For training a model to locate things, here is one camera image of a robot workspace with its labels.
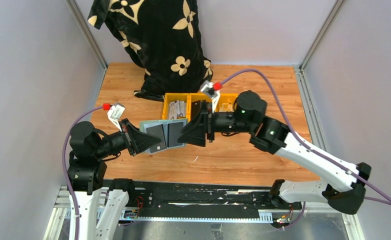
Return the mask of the green leather card holder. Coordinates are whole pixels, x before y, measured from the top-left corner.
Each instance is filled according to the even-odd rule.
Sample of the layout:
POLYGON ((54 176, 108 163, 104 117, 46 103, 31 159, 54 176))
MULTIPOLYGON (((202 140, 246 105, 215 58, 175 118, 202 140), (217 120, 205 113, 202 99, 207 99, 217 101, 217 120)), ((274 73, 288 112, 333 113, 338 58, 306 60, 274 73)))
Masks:
POLYGON ((145 151, 145 153, 149 155, 153 155, 156 153, 163 152, 168 149, 176 149, 176 148, 183 148, 186 146, 184 143, 184 146, 181 147, 168 147, 168 129, 167 125, 169 123, 174 122, 185 122, 185 125, 188 123, 187 118, 183 119, 160 119, 160 120, 146 120, 141 121, 139 123, 139 129, 141 132, 156 136, 161 139, 161 142, 156 144, 155 146, 150 147, 148 150, 145 151))

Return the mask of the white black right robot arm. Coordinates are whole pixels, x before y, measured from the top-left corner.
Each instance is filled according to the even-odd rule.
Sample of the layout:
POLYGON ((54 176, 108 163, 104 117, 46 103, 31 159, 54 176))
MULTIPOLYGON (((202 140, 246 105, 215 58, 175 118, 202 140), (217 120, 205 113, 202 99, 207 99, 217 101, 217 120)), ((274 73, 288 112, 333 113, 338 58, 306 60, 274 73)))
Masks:
POLYGON ((250 90, 237 96, 233 111, 215 112, 210 102, 202 101, 178 141, 204 147, 217 133, 248 133, 256 149, 291 160, 319 176, 317 181, 276 180, 267 198, 272 207, 312 202, 328 204, 344 214, 356 214, 365 199, 365 181, 371 166, 346 162, 314 146, 291 132, 288 125, 266 116, 266 109, 266 101, 250 90))

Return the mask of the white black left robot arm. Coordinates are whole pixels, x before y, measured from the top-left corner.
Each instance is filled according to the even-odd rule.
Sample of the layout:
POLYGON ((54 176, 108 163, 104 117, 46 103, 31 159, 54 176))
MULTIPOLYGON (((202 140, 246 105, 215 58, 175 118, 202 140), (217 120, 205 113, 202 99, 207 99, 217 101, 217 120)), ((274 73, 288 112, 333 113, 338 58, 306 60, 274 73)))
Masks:
POLYGON ((75 212, 70 223, 70 237, 77 240, 111 240, 125 207, 144 205, 137 195, 135 183, 128 178, 115 178, 109 185, 105 207, 97 217, 107 161, 114 160, 123 150, 131 156, 160 143, 160 138, 141 132, 128 119, 119 122, 120 130, 106 134, 89 121, 76 123, 70 131, 67 176, 69 199, 75 212))

